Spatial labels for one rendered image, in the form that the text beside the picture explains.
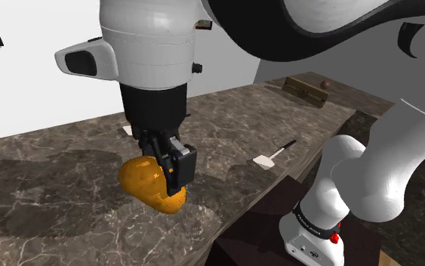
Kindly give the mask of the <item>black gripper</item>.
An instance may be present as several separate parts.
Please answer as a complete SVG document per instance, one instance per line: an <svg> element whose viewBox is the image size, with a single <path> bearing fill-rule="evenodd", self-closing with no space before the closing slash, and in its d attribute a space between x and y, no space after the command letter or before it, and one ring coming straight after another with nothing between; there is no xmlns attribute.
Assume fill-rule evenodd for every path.
<svg viewBox="0 0 425 266"><path fill-rule="evenodd" d="M167 195L179 193L194 180L197 159L196 148L177 139L186 118L187 84L158 91L119 85L125 117L139 148L162 167ZM159 132L173 136L167 138Z"/></svg>

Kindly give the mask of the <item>yellow-brown potato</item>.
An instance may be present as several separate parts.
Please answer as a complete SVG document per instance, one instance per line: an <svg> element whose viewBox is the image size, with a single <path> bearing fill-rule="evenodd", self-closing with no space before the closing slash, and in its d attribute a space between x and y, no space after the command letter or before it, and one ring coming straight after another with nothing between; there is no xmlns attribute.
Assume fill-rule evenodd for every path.
<svg viewBox="0 0 425 266"><path fill-rule="evenodd" d="M165 214L177 213L186 202L186 188L169 196L161 166L154 156L139 156L122 164L119 183L124 192Z"/></svg>

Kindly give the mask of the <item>brown wooden box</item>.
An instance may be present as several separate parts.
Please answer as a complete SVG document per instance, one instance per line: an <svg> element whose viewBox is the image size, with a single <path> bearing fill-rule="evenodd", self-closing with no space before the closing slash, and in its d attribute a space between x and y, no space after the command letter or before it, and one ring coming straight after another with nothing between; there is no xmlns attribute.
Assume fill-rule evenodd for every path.
<svg viewBox="0 0 425 266"><path fill-rule="evenodd" d="M328 92L291 76L285 79L282 90L318 108L323 108L329 98Z"/></svg>

